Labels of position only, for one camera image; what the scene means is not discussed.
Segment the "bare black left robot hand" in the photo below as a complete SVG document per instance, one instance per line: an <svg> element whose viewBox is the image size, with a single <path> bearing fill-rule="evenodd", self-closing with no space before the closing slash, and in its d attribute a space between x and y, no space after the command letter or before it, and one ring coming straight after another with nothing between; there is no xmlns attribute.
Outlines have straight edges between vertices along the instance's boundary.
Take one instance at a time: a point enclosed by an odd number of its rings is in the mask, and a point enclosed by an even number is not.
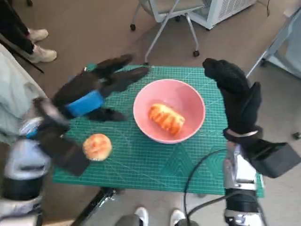
<svg viewBox="0 0 301 226"><path fill-rule="evenodd" d="M104 104L109 95L125 91L148 74L145 66L123 71L132 60L133 55L126 54L102 61L93 70L83 70L54 94L53 105L67 119L86 116L94 121L125 121L122 113L104 108Z"/></svg>

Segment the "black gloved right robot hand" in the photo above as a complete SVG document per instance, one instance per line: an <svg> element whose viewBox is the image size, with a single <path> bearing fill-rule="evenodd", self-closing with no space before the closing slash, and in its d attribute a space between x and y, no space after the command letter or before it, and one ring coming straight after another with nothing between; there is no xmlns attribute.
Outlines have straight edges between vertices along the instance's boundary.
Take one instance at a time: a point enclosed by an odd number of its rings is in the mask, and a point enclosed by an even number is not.
<svg viewBox="0 0 301 226"><path fill-rule="evenodd" d="M261 131L256 125L261 104L261 85L250 85L245 73L226 60L206 58L202 63L205 76L216 82L228 121L227 129L243 135Z"/></svg>

